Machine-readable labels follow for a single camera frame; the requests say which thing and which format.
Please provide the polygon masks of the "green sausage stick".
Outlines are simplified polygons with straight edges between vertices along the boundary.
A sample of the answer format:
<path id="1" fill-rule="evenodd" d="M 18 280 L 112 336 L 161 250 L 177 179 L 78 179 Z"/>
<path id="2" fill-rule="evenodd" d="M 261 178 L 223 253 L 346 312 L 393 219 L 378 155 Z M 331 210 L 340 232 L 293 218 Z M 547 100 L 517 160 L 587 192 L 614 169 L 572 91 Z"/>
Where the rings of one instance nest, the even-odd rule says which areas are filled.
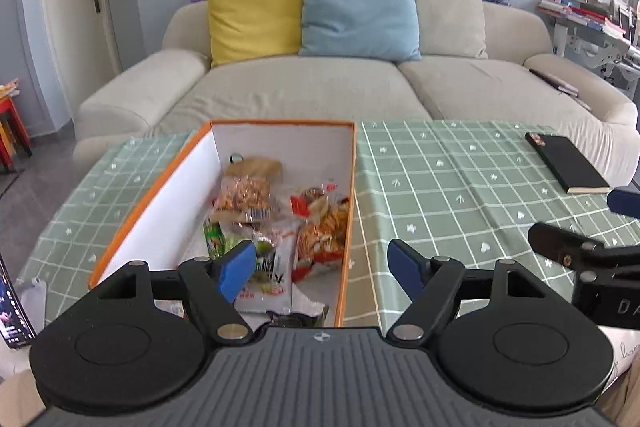
<path id="1" fill-rule="evenodd" d="M 207 218 L 203 223 L 204 239 L 209 257 L 217 259 L 242 241 L 239 229 L 231 222 L 215 222 Z"/>

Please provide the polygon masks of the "white candy balls pack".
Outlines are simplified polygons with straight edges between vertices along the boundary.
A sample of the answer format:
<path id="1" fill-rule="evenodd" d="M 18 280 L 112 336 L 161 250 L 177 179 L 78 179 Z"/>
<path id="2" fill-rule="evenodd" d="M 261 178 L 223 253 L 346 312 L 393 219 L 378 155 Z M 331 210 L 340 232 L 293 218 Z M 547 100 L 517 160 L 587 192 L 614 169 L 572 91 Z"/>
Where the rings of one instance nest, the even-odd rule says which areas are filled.
<path id="1" fill-rule="evenodd" d="M 292 311 L 292 271 L 298 229 L 296 221 L 284 220 L 252 233 L 256 265 L 253 275 L 235 298 L 235 309 L 242 313 Z"/>

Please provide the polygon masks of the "spicy peanuts vacuum pack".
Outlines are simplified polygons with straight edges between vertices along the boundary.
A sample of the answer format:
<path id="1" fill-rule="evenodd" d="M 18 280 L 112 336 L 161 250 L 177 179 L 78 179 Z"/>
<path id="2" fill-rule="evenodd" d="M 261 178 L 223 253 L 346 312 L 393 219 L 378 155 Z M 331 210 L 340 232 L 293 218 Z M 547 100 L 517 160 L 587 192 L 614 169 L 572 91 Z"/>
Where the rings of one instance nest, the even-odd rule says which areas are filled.
<path id="1" fill-rule="evenodd" d="M 209 217 L 215 222 L 252 223 L 278 213 L 274 190 L 281 183 L 282 162 L 265 157 L 231 157 Z"/>

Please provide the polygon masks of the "Mimi fries snack bag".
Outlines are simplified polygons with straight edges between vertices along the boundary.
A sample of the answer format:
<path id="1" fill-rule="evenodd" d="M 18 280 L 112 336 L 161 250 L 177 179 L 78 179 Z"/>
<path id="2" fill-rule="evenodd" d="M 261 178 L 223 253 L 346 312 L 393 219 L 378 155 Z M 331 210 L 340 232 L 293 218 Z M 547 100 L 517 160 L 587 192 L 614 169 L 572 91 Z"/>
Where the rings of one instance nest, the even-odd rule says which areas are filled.
<path id="1" fill-rule="evenodd" d="M 292 281 L 341 268 L 346 251 L 349 199 L 343 198 L 322 213 L 318 220 L 304 223 L 297 234 Z"/>

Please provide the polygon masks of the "red meat snack packet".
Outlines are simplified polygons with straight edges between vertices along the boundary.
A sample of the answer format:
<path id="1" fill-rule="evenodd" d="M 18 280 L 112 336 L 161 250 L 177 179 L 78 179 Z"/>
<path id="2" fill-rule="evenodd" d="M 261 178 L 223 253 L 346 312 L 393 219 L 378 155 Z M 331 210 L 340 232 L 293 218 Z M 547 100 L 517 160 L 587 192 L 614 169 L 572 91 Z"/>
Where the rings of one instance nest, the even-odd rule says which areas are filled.
<path id="1" fill-rule="evenodd" d="M 296 187 L 288 199 L 293 215 L 304 219 L 322 218 L 329 211 L 336 190 L 334 181 Z"/>

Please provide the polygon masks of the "black notebook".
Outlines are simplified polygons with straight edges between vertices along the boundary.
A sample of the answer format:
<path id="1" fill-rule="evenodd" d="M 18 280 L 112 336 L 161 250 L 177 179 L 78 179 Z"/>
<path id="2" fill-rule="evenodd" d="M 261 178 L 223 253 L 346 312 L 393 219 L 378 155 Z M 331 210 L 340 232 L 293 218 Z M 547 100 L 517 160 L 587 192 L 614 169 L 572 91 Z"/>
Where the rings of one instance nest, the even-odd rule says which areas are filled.
<path id="1" fill-rule="evenodd" d="M 526 141 L 567 194 L 608 194 L 611 187 L 566 136 L 527 132 Z"/>

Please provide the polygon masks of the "orange cardboard box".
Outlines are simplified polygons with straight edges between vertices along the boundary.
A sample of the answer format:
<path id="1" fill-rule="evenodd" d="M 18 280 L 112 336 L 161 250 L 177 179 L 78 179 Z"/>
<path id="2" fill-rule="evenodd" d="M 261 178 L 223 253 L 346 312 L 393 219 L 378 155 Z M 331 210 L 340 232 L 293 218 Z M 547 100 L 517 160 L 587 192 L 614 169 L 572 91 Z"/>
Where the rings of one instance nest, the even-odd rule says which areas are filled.
<path id="1" fill-rule="evenodd" d="M 186 143 L 106 247 L 96 287 L 126 262 L 174 269 L 242 237 L 264 256 L 248 295 L 280 297 L 282 279 L 343 322 L 356 126 L 341 121 L 214 120 Z"/>

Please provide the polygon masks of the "green checkered tablecloth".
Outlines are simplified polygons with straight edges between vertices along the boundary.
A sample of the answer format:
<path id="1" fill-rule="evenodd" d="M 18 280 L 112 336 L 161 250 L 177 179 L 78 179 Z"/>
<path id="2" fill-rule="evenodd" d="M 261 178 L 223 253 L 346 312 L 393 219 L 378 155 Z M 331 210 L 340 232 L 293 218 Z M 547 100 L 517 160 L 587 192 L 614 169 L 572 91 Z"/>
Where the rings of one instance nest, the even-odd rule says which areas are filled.
<path id="1" fill-rule="evenodd" d="M 511 257 L 563 297 L 573 279 L 530 250 L 535 222 L 610 247 L 638 243 L 636 220 L 610 211 L 602 195 L 566 194 L 524 134 L 503 122 L 360 124 L 345 325 L 388 327 L 408 306 L 387 268 L 386 245 L 396 237 L 471 268 Z M 117 229 L 188 140 L 179 133 L 112 148 L 55 213 L 21 273 L 47 282 L 48 319 L 85 294 Z"/>

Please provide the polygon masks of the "cluttered white shelf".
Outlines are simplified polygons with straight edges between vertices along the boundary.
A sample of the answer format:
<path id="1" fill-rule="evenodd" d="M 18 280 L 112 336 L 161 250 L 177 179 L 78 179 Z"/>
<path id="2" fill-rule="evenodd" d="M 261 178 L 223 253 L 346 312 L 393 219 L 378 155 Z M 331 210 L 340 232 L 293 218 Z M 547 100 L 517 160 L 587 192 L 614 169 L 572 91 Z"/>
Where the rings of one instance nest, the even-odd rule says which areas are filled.
<path id="1" fill-rule="evenodd" d="M 541 0 L 553 52 L 578 62 L 634 98 L 639 87 L 639 7 L 630 0 Z"/>

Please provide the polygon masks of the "beige sofa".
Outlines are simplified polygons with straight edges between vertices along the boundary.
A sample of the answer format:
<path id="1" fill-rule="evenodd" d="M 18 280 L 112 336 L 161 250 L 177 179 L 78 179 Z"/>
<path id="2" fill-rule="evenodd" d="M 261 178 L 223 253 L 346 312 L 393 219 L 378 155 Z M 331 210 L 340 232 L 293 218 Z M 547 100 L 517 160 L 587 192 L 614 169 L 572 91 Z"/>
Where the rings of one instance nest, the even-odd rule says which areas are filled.
<path id="1" fill-rule="evenodd" d="M 160 50 L 81 104 L 76 171 L 85 174 L 132 138 L 201 128 L 210 120 L 468 120 L 546 126 L 567 136 L 614 186 L 639 164 L 638 110 L 582 66 L 552 52 L 542 19 L 484 7 L 487 58 L 424 56 L 393 63 L 297 55 L 214 66 L 205 3 L 178 9 Z M 529 69 L 579 90 L 588 112 Z"/>

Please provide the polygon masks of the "phone with lit screen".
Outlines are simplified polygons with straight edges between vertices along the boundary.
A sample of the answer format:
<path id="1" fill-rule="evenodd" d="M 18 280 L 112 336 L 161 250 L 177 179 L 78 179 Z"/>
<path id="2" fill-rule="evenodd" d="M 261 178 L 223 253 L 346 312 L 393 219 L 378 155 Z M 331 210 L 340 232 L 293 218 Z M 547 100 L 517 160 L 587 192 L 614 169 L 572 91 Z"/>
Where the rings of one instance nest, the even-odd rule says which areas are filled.
<path id="1" fill-rule="evenodd" d="M 13 287 L 3 259 L 0 259 L 0 265 L 1 338 L 10 349 L 23 348 L 35 340 L 36 332 Z"/>

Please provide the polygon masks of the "yellow cushion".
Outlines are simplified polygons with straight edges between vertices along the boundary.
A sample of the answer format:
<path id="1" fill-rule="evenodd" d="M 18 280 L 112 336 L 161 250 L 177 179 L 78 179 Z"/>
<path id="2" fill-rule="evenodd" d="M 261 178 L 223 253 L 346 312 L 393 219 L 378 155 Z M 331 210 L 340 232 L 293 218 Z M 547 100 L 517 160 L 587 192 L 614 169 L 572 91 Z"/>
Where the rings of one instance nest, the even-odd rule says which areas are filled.
<path id="1" fill-rule="evenodd" d="M 296 54 L 302 5 L 303 0 L 207 0 L 212 64 Z"/>

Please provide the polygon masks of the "red orange stools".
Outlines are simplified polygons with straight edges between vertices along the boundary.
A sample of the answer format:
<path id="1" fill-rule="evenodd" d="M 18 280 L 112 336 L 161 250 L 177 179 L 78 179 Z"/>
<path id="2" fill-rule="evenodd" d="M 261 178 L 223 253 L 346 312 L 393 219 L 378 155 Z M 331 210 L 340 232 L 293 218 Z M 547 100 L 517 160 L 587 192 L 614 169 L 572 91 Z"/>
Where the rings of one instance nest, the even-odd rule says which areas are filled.
<path id="1" fill-rule="evenodd" d="M 10 151 L 10 140 L 6 135 L 4 124 L 9 126 L 13 141 L 17 143 L 28 157 L 32 157 L 32 141 L 23 124 L 14 98 L 20 94 L 20 80 L 14 79 L 1 85 L 1 166 L 6 172 L 14 172 L 13 154 Z"/>

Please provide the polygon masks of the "beige back cushion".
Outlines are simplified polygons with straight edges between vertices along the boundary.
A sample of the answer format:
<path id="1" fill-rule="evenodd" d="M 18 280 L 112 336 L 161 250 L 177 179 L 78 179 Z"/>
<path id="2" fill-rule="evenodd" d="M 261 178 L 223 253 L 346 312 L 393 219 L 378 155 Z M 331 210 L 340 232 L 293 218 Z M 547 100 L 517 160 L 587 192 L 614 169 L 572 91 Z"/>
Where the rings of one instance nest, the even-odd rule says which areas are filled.
<path id="1" fill-rule="evenodd" d="M 487 58 L 483 0 L 416 0 L 423 55 Z"/>

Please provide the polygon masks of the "light blue cushion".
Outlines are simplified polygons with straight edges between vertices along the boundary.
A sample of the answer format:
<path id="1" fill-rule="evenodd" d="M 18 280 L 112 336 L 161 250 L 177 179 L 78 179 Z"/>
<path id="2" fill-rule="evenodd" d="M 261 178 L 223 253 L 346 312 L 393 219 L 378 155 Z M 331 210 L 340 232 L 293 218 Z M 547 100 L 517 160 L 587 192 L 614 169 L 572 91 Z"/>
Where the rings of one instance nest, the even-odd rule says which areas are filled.
<path id="1" fill-rule="evenodd" d="M 303 0 L 301 56 L 419 60 L 416 0 Z"/>

